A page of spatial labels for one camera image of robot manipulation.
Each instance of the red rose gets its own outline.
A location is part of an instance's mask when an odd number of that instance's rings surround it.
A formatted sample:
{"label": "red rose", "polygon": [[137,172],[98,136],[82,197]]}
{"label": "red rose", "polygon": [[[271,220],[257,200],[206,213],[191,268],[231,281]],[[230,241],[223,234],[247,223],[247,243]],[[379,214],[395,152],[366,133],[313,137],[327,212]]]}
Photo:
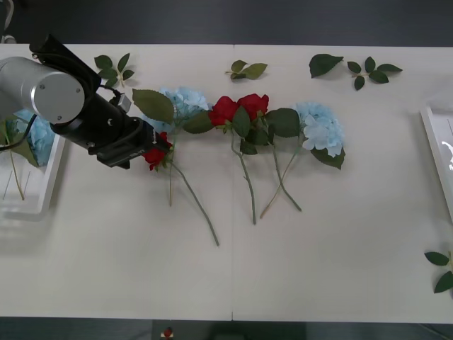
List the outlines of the red rose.
{"label": "red rose", "polygon": [[246,109],[250,121],[253,121],[258,115],[258,111],[261,111],[263,115],[268,112],[269,97],[264,95],[260,98],[256,93],[249,94],[248,96],[239,99],[238,104]]}
{"label": "red rose", "polygon": [[227,96],[221,97],[209,112],[211,123],[217,126],[225,124],[225,120],[232,122],[238,108],[239,104],[232,101],[231,98]]}
{"label": "red rose", "polygon": [[[163,140],[166,141],[167,145],[171,147],[171,143],[167,142],[167,132],[159,133]],[[149,170],[154,170],[155,166],[158,166],[162,159],[165,158],[166,153],[156,147],[148,151],[146,154],[143,154],[144,160],[150,163]]]}

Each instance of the robotic arm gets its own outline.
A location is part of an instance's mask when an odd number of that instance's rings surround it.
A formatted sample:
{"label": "robotic arm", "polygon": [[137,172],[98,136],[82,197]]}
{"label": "robotic arm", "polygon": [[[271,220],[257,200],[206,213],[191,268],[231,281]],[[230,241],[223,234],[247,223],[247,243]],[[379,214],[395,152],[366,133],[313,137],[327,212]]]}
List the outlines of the robotic arm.
{"label": "robotic arm", "polygon": [[155,147],[169,151],[150,124],[127,115],[131,102],[124,94],[112,89],[112,100],[99,96],[101,78],[54,37],[30,50],[41,64],[0,60],[0,93],[49,121],[56,134],[110,167],[128,169],[129,160]]}

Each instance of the small red object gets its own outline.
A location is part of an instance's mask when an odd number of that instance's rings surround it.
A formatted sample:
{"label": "small red object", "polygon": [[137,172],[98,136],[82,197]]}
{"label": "small red object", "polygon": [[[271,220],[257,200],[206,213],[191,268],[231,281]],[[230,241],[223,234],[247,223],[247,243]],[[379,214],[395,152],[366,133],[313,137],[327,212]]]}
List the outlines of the small red object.
{"label": "small red object", "polygon": [[165,340],[169,340],[173,338],[173,330],[169,327],[163,332],[163,335],[165,337]]}

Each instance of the dark background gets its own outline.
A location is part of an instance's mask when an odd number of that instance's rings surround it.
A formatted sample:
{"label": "dark background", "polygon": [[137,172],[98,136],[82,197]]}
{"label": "dark background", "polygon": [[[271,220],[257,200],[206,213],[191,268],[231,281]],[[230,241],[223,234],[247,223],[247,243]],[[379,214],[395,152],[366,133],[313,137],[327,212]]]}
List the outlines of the dark background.
{"label": "dark background", "polygon": [[63,43],[452,46],[452,0],[14,0],[8,34]]}

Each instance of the gray floor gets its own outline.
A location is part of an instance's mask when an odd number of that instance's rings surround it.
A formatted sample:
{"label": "gray floor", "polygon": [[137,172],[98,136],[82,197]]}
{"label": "gray floor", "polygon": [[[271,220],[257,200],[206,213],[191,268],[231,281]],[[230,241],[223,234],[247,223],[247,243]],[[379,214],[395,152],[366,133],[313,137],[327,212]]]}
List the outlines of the gray floor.
{"label": "gray floor", "polygon": [[442,340],[450,325],[301,322],[172,322],[109,319],[0,319],[0,340]]}
{"label": "gray floor", "polygon": [[[7,33],[20,43],[53,33],[63,43],[453,45],[451,0],[14,1]],[[0,318],[0,340],[159,339],[168,326],[175,340],[442,339],[417,324]],[[435,328],[453,337],[453,327]]]}

